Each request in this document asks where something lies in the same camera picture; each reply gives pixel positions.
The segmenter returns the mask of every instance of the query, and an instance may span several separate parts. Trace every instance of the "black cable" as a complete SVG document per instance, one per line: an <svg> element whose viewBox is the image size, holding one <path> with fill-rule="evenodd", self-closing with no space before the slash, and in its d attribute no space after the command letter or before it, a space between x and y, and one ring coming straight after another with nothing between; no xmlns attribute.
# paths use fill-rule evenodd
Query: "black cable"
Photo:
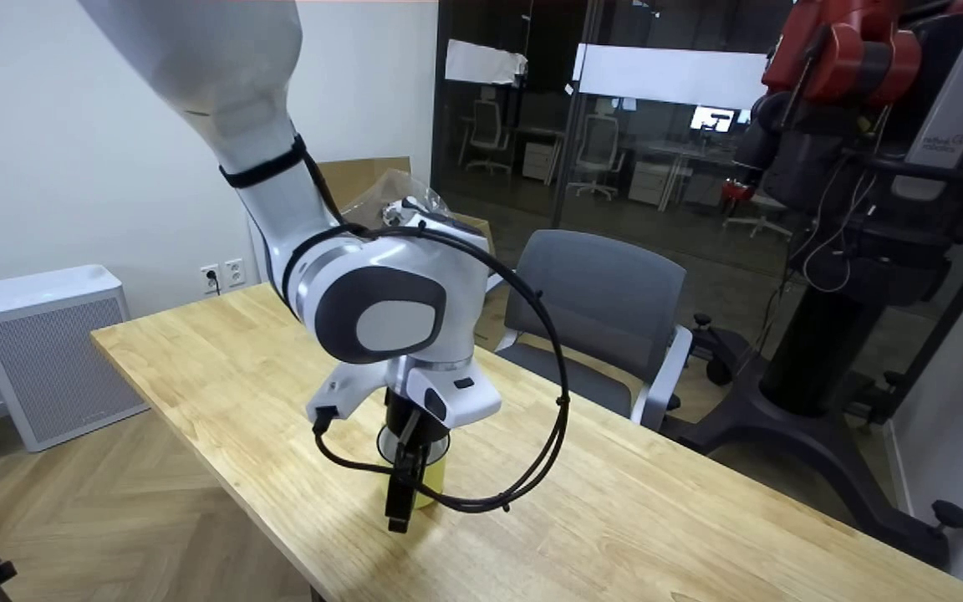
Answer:
<svg viewBox="0 0 963 602"><path fill-rule="evenodd" d="M544 327L544 335L548 335L548 341L552 341L552 358L556 358L556 369L559 369L559 397L556 397L559 415L556 415L552 430L548 430L541 451L534 454L534 462L530 462L505 491L489 495L489 498L459 498L459 495L436 491L436 490L427 490L426 482L418 486L420 495L427 495L427 498L436 498L437 505L454 510L454 511L476 511L476 515L479 515L479 511L512 510L516 498L527 495L534 486L544 482L544 476L552 471L552 465L556 465L556 457L559 457L559 451L563 451L565 429L568 429L573 395L568 395L565 355L563 355L563 341L559 341L559 335L556 335L556 325L552 325L541 298L539 298L512 269L505 269L503 262L495 262L495 257L486 253L483 249L476 249L476 244L469 244L469 242L460 242L460 238L451 238L451 233L444 233L444 232L427 232L426 224L420 224L420 228L389 228L389 232L357 232L357 228L348 228L348 224L339 228L339 233L343 233L343 232L360 233L360 238L407 238L407 242L436 242L436 244L454 249L454 251L476 257L479 264L486 264L489 272L503 274L503 278L512 286L512 290L522 294L522 301L539 316L539 321L541 321L541 327ZM315 423L315 440L316 440L316 451L320 451L323 457L332 457L332 462L340 465L340 467L390 476L390 467L384 467L384 465L363 465L363 462L352 462L352 457L340 457L339 451L332 451L332 449L323 446L323 430L329 430L332 418L335 418L335 415L323 413L323 415L316 415L316 423Z"/></svg>
<svg viewBox="0 0 963 602"><path fill-rule="evenodd" d="M809 228L809 233L807 233L801 242L795 242L795 249L786 249L786 253L784 253L778 280L777 280L777 287L769 290L769 301L767 301L763 318L758 318L758 335L755 335L755 355L758 355L758 358L763 358L763 350L767 350L767 346L769 346L769 337L771 337L771 327L777 327L777 306L786 298L788 262L795 262L795 253L801 253L807 249L816 244L816 238L819 238L819 221L824 221L824 209L828 203L828 195L831 195L831 189L835 189L847 160L850 160L850 157L843 153L839 163L828 170L828 177L826 177L826 184L824 184L824 195L819 195L819 201L816 201L816 210L814 210L814 228Z"/></svg>
<svg viewBox="0 0 963 602"><path fill-rule="evenodd" d="M250 163L247 170L233 170L233 173L226 173L226 170L222 168L222 177L223 177L232 189L256 189L256 184L274 180L279 173L290 170L290 168L302 163L303 157L309 157L309 145L303 145L303 136L299 135L284 153L269 157L269 160Z"/></svg>
<svg viewBox="0 0 963 602"><path fill-rule="evenodd" d="M284 262L282 287L279 287L284 306L288 306L288 286L290 286L293 264L299 264L312 249L316 249L316 244L323 244L323 242L332 242L332 238L339 238L339 233L357 233L357 238L363 238L369 232L343 221L343 224L335 224L335 228L316 232L315 238L293 244L290 253L288 253L288 262Z"/></svg>
<svg viewBox="0 0 963 602"><path fill-rule="evenodd" d="M329 192L323 173L316 170L315 157L309 153L309 148L303 148L303 163L309 163L309 173L312 173L312 180L315 180L315 189L316 189L316 196L320 196L323 210L329 210L339 224L348 224L343 214L340 214L340 209L335 203L335 195Z"/></svg>
<svg viewBox="0 0 963 602"><path fill-rule="evenodd" d="M850 264L850 224L853 224L853 214L869 201L872 192L876 192L876 173L872 173L872 180L867 184L867 192L862 192L862 173L859 173L839 228L835 228L826 242L819 242L819 244L807 253L807 262L801 262L801 278L807 278L809 287L816 287L816 290L824 290L824 294L839 294L839 290L850 287L850 280L853 280L853 264ZM814 272L816 257L819 257L826 249L831 249L831 244L843 244L843 269L847 269L847 272L843 272L843 286L824 287L819 280L814 280L809 272Z"/></svg>

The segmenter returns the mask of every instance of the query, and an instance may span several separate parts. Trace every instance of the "chair backrest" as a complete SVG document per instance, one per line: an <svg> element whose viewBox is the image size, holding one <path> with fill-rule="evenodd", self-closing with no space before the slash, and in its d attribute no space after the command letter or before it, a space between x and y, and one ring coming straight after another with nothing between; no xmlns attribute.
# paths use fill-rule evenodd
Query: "chair backrest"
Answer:
<svg viewBox="0 0 963 602"><path fill-rule="evenodd" d="M648 381L671 337L682 298L682 264L584 232L534 232L522 251L519 274L541 294L556 335ZM505 325L541 335L541 321L512 294Z"/></svg>
<svg viewBox="0 0 963 602"><path fill-rule="evenodd" d="M479 98L470 107L470 145L476 148L503 148L505 142L505 117L499 99Z"/></svg>
<svg viewBox="0 0 963 602"><path fill-rule="evenodd" d="M611 115L588 115L580 160L615 168L615 157L620 157L620 119Z"/></svg>

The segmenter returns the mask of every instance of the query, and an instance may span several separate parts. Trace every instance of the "chair armrest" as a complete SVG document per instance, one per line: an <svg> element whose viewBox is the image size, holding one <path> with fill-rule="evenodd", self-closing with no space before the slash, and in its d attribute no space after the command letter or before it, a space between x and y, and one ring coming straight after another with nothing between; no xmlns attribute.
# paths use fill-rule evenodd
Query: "chair armrest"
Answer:
<svg viewBox="0 0 963 602"><path fill-rule="evenodd" d="M503 286L505 286L503 274L489 274L489 280L486 280L486 294L491 294L491 290L503 287Z"/></svg>
<svg viewBox="0 0 963 602"><path fill-rule="evenodd" d="M509 349L516 349L516 346L519 346L519 330L505 327L505 330L503 330L503 341L495 341L495 350L509 350Z"/></svg>
<svg viewBox="0 0 963 602"><path fill-rule="evenodd" d="M615 151L615 163L611 163L611 173L620 173L626 163L626 148Z"/></svg>
<svg viewBox="0 0 963 602"><path fill-rule="evenodd" d="M646 405L654 405L665 415L665 407L668 407L668 400L677 395L679 376L682 376L682 369L689 362L689 349L691 349L691 330L679 325L677 337L671 337L671 346L668 346L668 350L665 350L665 358L662 358L662 364L658 364L658 371L652 378L652 384L631 405L631 415L627 415L631 423L643 425Z"/></svg>

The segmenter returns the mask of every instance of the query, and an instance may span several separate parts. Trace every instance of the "wooden table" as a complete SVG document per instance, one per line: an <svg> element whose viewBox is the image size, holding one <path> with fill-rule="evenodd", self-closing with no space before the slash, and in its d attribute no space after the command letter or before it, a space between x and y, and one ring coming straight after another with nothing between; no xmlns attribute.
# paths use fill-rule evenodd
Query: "wooden table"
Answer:
<svg viewBox="0 0 963 602"><path fill-rule="evenodd" d="M302 405L332 358L269 287L97 330L323 599L963 599L963 582L893 552L595 405L548 482L512 511L416 511L384 531L384 482L323 462ZM454 430L447 491L489 495L534 457L556 387L479 350L505 407ZM329 440L376 462L382 400Z"/></svg>

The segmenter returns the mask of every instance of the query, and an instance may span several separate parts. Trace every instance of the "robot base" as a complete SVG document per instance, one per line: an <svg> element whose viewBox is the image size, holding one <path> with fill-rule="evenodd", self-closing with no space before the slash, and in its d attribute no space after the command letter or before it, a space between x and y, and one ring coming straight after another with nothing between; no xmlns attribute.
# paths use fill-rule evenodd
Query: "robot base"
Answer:
<svg viewBox="0 0 963 602"><path fill-rule="evenodd" d="M853 519L872 539L897 545L930 564L951 564L951 543L938 527L915 521L897 511L880 491L869 465L855 451L839 415L794 415L771 405L763 391L767 364L755 358L740 378L734 387L721 397L721 405L707 415L698 425L665 423L665 436L677 440L713 451L724 440L751 440L769 446L786 454L809 462L831 491L847 502Z"/></svg>

